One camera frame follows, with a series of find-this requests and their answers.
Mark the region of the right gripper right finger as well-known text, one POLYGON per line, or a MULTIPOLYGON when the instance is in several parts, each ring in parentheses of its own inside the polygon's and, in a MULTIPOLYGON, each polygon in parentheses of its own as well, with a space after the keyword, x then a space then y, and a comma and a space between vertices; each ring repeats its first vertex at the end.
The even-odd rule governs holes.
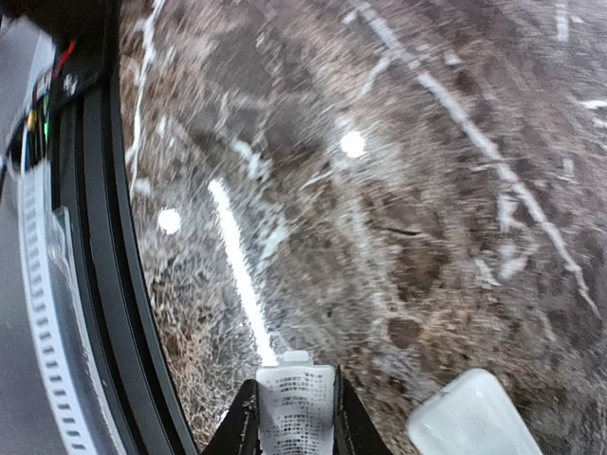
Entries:
POLYGON ((334 380, 333 453, 391 455, 352 383, 336 368, 334 380))

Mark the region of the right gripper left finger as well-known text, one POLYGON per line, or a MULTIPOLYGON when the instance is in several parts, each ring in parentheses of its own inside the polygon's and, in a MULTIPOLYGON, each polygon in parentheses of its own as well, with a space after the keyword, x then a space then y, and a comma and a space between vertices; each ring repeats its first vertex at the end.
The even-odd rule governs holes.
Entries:
POLYGON ((203 455, 257 455, 260 453, 258 384, 243 382, 203 455))

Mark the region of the white battery compartment cover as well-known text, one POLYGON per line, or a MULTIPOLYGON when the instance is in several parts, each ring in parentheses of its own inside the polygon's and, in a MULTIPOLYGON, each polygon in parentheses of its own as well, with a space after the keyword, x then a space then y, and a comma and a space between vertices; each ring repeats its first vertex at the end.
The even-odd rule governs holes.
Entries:
POLYGON ((288 351, 256 372, 259 439, 270 455, 331 455, 336 370, 306 351, 288 351))

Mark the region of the white remote control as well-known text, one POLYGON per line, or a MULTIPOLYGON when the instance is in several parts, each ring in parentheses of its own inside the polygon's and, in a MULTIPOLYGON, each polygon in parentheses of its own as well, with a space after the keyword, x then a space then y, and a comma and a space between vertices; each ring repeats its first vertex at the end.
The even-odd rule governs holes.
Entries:
POLYGON ((496 376, 471 369, 410 415, 421 454, 539 454, 538 444, 496 376))

